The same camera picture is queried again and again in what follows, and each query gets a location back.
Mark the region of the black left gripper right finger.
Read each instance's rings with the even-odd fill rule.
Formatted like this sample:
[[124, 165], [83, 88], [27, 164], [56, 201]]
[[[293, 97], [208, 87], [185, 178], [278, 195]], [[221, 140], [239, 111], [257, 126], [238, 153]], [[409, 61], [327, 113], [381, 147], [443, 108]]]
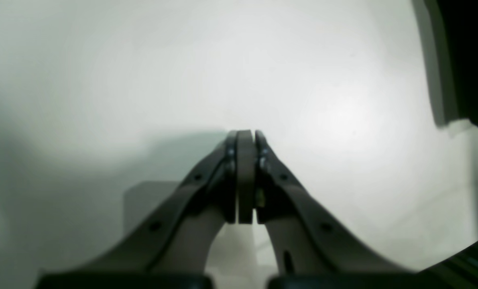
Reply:
[[256, 178], [280, 275], [269, 289], [409, 289], [416, 276], [371, 250], [316, 201], [255, 132]]

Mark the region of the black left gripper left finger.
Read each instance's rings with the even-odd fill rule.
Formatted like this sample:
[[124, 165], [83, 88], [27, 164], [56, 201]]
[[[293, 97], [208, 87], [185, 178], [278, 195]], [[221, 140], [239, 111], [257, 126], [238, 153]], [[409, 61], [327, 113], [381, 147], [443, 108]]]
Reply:
[[254, 139], [233, 130], [123, 241], [71, 271], [46, 274], [38, 289], [211, 289], [204, 274], [225, 223], [251, 224]]

